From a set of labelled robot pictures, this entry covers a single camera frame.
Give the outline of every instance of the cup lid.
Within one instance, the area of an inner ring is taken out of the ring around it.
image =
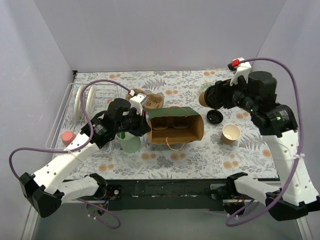
[[[224,119],[224,116],[222,115],[221,112],[217,110],[210,110],[206,114],[206,118],[208,119],[209,123],[215,125],[215,124],[221,123],[222,120]]]

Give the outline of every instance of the dish rack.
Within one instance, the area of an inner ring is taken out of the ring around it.
[[[47,149],[59,149],[63,150],[65,148],[61,135],[66,131],[78,134],[81,128],[86,124],[85,116],[82,113],[80,120],[73,120],[74,105],[76,100],[76,95],[79,87],[87,85],[86,83],[70,83],[65,91],[64,97],[62,99],[58,114],[53,123],[51,132],[46,141],[45,147]],[[95,87],[95,100],[93,108],[93,116],[100,111],[108,109],[109,104],[116,98],[122,97],[122,88],[115,84],[103,84],[96,83],[92,86]],[[90,87],[85,90],[85,99],[87,99]],[[103,148],[101,148],[94,155],[96,157],[101,157],[101,155],[110,155],[112,153],[114,146],[114,141],[108,142]]]

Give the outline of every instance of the green paper bag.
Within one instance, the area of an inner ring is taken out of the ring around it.
[[[152,144],[186,144],[204,136],[204,121],[191,107],[155,108],[148,113],[148,139]]]

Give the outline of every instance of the flower pattern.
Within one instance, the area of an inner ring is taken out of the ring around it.
[[[277,178],[270,150],[247,112],[237,107],[220,109],[223,122],[212,125],[206,117],[210,109],[198,102],[203,83],[223,81],[231,76],[227,69],[78,73],[76,83],[113,79],[128,88],[164,96],[164,108],[191,107],[203,118],[204,136],[201,141],[187,143],[179,152],[166,145],[150,144],[145,135],[141,137],[140,150],[128,154],[114,140],[111,155],[87,158],[68,178],[79,179],[98,173],[105,179],[225,179],[237,172],[246,172],[254,178]],[[240,139],[232,145],[220,141],[226,124],[235,124],[242,132]]]

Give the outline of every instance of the gray floor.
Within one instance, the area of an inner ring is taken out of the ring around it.
[[[295,220],[278,222],[268,213],[239,227],[227,227],[226,217],[205,209],[124,210],[116,212],[122,226],[111,230],[87,217],[83,203],[65,203],[52,216],[38,218],[33,240],[230,240],[230,239],[302,239]],[[107,214],[102,217],[116,221]]]

